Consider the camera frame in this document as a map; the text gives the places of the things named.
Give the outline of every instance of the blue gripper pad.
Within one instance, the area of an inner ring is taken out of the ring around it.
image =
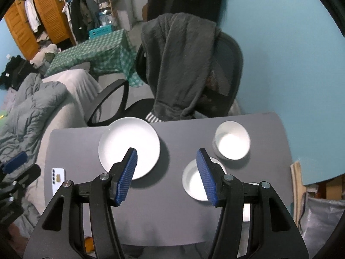
[[[21,165],[25,164],[27,160],[27,154],[25,152],[20,152],[18,155],[16,155],[14,158],[10,159],[4,164],[2,172],[4,174],[10,174],[17,168],[19,168]]]
[[[117,192],[115,197],[115,202],[117,205],[120,205],[126,199],[129,186],[132,182],[133,174],[135,171],[135,167],[137,166],[138,162],[138,153],[136,149],[133,149],[133,152],[128,159],[127,164],[125,165],[125,169],[122,172],[122,175],[117,182]]]
[[[215,207],[218,205],[217,185],[211,173],[212,161],[205,149],[199,149],[196,154],[196,164],[201,176],[202,184],[207,195],[207,199]]]

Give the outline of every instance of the hanging clothes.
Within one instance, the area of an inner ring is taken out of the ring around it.
[[[63,13],[67,16],[67,20],[68,20],[68,25],[69,28],[71,29],[72,35],[73,35],[73,39],[74,41],[77,41],[75,39],[74,33],[73,33],[73,27],[72,27],[72,22],[71,22],[71,13],[70,13],[70,7],[69,7],[69,2],[65,3],[65,6],[63,7]]]
[[[91,15],[89,8],[86,5],[85,0],[80,0],[80,11],[82,13],[83,22],[87,27],[87,31],[89,32],[90,30],[95,29],[93,17]]]
[[[94,20],[94,26],[95,28],[98,28],[101,26],[101,23],[99,21],[99,5],[94,1],[94,0],[85,0],[86,1],[86,5],[89,9],[89,11],[91,12],[91,16]]]
[[[32,31],[35,33],[38,32],[38,27],[41,25],[41,22],[38,18],[33,0],[25,0],[24,7]]]
[[[68,10],[69,10],[70,16],[72,15],[72,8],[71,8],[72,1],[73,0],[68,0]]]
[[[80,10],[80,0],[71,2],[71,22],[73,33],[78,42],[86,41],[89,38],[87,27],[83,22],[83,16]]]

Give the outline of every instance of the striped cuff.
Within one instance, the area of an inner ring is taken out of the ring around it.
[[[149,123],[160,123],[162,120],[158,119],[152,112],[146,116],[146,121]]]

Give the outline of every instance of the table surface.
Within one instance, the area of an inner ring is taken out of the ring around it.
[[[224,121],[242,124],[251,149],[239,161],[224,161],[213,152],[212,139]],[[126,200],[113,208],[121,243],[137,246],[176,246],[214,237],[220,208],[191,198],[183,190],[182,173],[199,148],[220,160],[227,172],[242,182],[268,181],[286,207],[293,202],[292,158],[285,130],[275,113],[196,119],[151,124],[161,142],[159,161],[146,176],[133,180]],[[104,173],[98,143],[107,127],[54,130],[50,135],[45,176],[53,167],[66,169],[75,184],[92,181]],[[52,198],[51,181],[44,179],[46,204]],[[88,204],[84,204],[84,231],[91,235]]]

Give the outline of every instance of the office chair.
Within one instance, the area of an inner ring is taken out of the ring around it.
[[[200,97],[195,111],[203,117],[227,116],[237,95],[241,80],[243,56],[237,42],[229,35],[221,32],[215,41],[214,53],[211,61],[209,77],[206,87]],[[146,57],[143,46],[140,46],[136,57],[136,70],[139,77],[146,83]],[[116,114],[108,120],[93,123],[92,118],[103,102],[120,87],[124,87],[124,94]],[[117,80],[107,86],[94,100],[90,109],[85,113],[88,126],[108,126],[117,119],[136,117],[145,120],[152,111],[155,100],[141,99],[127,109],[125,108],[129,92],[127,80]]]

